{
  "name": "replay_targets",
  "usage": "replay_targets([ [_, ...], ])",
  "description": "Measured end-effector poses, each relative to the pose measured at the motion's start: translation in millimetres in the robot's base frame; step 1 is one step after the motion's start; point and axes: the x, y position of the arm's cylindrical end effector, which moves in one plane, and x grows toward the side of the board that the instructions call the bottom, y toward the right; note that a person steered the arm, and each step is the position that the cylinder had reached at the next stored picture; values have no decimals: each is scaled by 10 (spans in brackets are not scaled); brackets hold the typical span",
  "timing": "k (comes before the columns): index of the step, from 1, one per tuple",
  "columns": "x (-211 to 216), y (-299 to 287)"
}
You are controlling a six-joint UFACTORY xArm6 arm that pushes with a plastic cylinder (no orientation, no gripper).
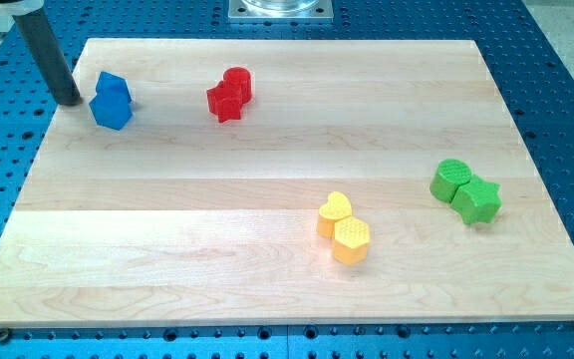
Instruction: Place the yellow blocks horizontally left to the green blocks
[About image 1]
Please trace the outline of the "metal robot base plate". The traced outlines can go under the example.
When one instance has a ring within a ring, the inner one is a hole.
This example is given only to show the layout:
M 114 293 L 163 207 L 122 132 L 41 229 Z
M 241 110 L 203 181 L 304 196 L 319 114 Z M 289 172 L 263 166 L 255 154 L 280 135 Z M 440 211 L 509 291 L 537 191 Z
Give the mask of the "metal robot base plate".
M 234 21 L 332 20 L 332 0 L 228 0 Z

